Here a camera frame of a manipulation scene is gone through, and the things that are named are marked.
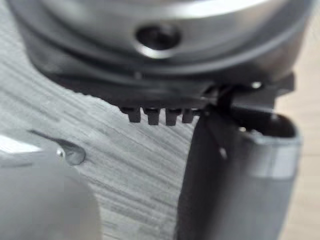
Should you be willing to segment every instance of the shiny metal surface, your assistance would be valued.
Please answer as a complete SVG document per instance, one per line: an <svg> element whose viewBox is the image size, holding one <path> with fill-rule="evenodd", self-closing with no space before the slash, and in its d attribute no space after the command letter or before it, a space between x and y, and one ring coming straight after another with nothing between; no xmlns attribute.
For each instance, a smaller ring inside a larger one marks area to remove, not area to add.
<svg viewBox="0 0 320 240"><path fill-rule="evenodd" d="M40 0L62 22L114 50L153 59L213 57L242 45L289 0ZM181 41L154 50L136 39L140 28L174 26Z"/></svg>

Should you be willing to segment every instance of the gray wooden surface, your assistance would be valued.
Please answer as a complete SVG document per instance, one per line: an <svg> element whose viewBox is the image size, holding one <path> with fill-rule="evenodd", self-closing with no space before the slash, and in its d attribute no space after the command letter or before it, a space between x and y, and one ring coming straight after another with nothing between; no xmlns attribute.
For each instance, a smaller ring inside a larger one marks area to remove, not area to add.
<svg viewBox="0 0 320 240"><path fill-rule="evenodd" d="M319 39L317 22L309 42ZM99 200L104 240L172 239L193 126L163 123L129 124L116 107L37 73L0 0L0 131L36 129L85 148L77 169Z"/></svg>

